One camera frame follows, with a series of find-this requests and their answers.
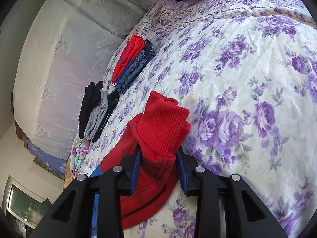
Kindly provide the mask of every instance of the bed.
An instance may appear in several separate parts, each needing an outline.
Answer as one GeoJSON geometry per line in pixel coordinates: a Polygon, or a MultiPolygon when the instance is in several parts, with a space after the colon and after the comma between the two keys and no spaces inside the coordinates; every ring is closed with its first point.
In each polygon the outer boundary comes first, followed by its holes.
{"type": "MultiPolygon", "coordinates": [[[[289,237],[317,208],[317,27],[301,0],[156,0],[112,56],[104,90],[132,34],[157,55],[120,97],[80,173],[90,175],[151,90],[190,110],[185,153],[240,174],[289,237]]],[[[162,209],[125,237],[193,237],[197,199],[178,183],[162,209]]]]}
{"type": "Polygon", "coordinates": [[[27,35],[14,85],[14,118],[49,164],[65,164],[84,87],[154,0],[46,0],[27,35]]]}

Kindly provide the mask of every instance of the red clothing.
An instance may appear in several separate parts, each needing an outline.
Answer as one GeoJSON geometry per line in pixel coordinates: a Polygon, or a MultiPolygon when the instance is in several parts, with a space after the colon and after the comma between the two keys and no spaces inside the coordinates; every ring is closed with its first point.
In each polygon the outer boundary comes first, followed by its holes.
{"type": "Polygon", "coordinates": [[[120,77],[121,73],[126,68],[127,64],[130,60],[131,64],[134,62],[137,55],[142,51],[142,49],[145,47],[145,40],[133,34],[128,41],[126,47],[123,49],[120,58],[115,66],[114,72],[112,74],[111,83],[115,83],[116,80],[120,77]]]}
{"type": "Polygon", "coordinates": [[[175,99],[152,91],[144,114],[135,116],[117,145],[101,161],[102,172],[119,165],[125,155],[134,153],[138,143],[142,164],[137,189],[131,197],[121,196],[123,228],[137,225],[155,215],[172,193],[178,180],[177,150],[191,129],[186,121],[189,110],[175,99]]]}

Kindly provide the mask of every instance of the wooden bed frame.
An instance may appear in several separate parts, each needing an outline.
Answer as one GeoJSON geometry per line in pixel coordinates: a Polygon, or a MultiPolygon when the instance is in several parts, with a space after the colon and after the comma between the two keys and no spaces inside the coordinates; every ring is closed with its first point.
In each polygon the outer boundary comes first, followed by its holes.
{"type": "Polygon", "coordinates": [[[23,140],[24,143],[24,147],[28,150],[28,137],[25,135],[25,133],[23,132],[23,130],[20,128],[20,126],[18,125],[17,122],[15,122],[15,132],[16,132],[16,136],[20,139],[23,140]]]}

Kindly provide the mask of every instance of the colorful fabric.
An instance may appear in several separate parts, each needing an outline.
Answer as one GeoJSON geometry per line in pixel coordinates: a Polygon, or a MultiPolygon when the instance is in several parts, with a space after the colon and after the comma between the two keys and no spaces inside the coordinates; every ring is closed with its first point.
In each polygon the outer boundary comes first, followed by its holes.
{"type": "MultiPolygon", "coordinates": [[[[301,0],[157,0],[132,32],[157,54],[121,96],[80,171],[93,172],[155,90],[190,111],[185,153],[216,174],[240,174],[296,238],[317,208],[316,28],[301,0]]],[[[192,238],[196,205],[178,183],[125,238],[192,238]]]]}
{"type": "Polygon", "coordinates": [[[126,47],[123,49],[121,56],[115,66],[111,82],[116,83],[117,79],[124,71],[126,66],[132,65],[137,55],[143,50],[145,47],[145,40],[137,35],[132,35],[131,39],[127,43],[126,47]]]}
{"type": "Polygon", "coordinates": [[[152,91],[145,112],[128,122],[122,138],[101,161],[99,166],[104,173],[140,145],[142,165],[137,189],[130,197],[120,197],[124,229],[155,215],[174,189],[178,180],[176,153],[191,129],[186,121],[188,114],[175,99],[152,91]]]}
{"type": "Polygon", "coordinates": [[[127,66],[117,80],[117,90],[120,94],[124,94],[134,80],[143,71],[146,65],[153,59],[156,52],[152,48],[152,43],[146,40],[144,49],[137,55],[134,63],[131,66],[127,66]]]}
{"type": "Polygon", "coordinates": [[[72,146],[72,152],[70,153],[70,162],[69,162],[69,170],[75,175],[78,174],[80,170],[81,164],[83,163],[88,149],[90,146],[90,140],[86,140],[85,138],[79,138],[79,133],[75,137],[72,146]]]}

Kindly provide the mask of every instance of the white wall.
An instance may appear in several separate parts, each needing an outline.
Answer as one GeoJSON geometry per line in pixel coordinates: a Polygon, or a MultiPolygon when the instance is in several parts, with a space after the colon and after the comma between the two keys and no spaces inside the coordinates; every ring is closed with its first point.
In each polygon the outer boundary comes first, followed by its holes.
{"type": "Polygon", "coordinates": [[[20,54],[32,22],[44,2],[17,0],[0,27],[0,138],[14,121],[10,103],[20,54]]]}
{"type": "Polygon", "coordinates": [[[54,202],[63,190],[63,180],[44,169],[34,170],[32,155],[19,140],[13,124],[0,140],[0,205],[9,175],[38,196],[54,202]]]}

